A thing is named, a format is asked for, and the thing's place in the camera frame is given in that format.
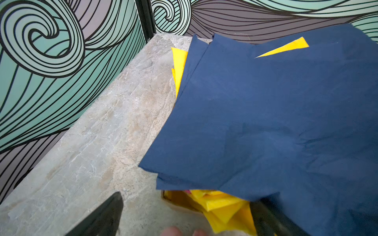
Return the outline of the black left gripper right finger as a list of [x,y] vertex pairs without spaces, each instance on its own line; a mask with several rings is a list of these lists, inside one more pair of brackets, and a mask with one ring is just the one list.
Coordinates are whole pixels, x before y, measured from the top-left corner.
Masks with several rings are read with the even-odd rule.
[[250,202],[258,236],[308,236],[309,234],[280,212],[268,199]]

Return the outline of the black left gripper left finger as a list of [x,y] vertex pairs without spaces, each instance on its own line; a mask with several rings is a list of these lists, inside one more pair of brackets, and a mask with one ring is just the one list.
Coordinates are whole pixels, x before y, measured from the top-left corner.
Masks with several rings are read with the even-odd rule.
[[66,236],[115,236],[119,229],[123,207],[121,193],[119,191],[113,193]]

